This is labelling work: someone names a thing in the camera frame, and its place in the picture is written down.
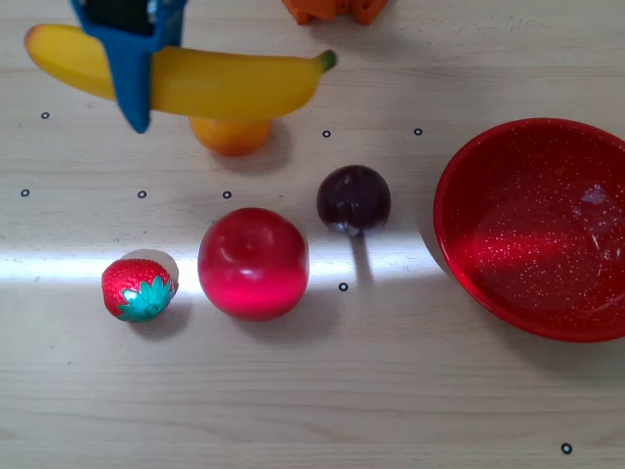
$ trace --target green strawberry cap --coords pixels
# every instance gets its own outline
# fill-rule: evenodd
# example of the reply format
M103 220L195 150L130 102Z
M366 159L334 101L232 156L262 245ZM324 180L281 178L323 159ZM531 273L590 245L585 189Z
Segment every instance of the green strawberry cap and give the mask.
M119 305L117 308L122 312L119 320L128 322L146 322L160 315L169 305L176 294L172 280L163 284L163 279L158 276L152 285L146 281L140 283L139 292L123 290L121 295L127 305Z

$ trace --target toy apple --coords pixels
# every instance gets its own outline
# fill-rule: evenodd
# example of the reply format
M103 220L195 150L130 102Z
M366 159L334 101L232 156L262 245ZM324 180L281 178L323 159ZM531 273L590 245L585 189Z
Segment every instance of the toy apple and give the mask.
M331 173L316 197L321 221L352 236L384 226L391 213L391 191L380 174L366 166L345 166Z
M308 245L288 220L243 208L217 221L199 248L208 299L241 320L272 320L300 301L309 279Z

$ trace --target yellow banana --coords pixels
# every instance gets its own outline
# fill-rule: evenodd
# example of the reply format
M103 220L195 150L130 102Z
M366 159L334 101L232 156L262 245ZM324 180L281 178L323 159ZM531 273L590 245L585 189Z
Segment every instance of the yellow banana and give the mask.
M34 26L24 47L35 64L63 83L115 100L104 48L79 27ZM305 105L335 64L332 51L301 59L165 47L152 56L151 107L220 120L273 119Z

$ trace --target red plastic bowl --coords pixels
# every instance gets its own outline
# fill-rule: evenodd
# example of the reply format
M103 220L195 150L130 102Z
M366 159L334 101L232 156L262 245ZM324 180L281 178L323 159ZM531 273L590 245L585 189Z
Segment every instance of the red plastic bowl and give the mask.
M489 311L571 342L625 336L625 142L528 119L466 144L440 178L438 244Z

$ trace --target strawberry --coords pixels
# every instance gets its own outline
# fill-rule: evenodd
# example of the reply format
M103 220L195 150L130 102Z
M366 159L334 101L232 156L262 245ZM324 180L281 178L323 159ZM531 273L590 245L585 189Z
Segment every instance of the strawberry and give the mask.
M104 305L119 320L143 322L160 315L178 284L157 262L122 259L102 274Z

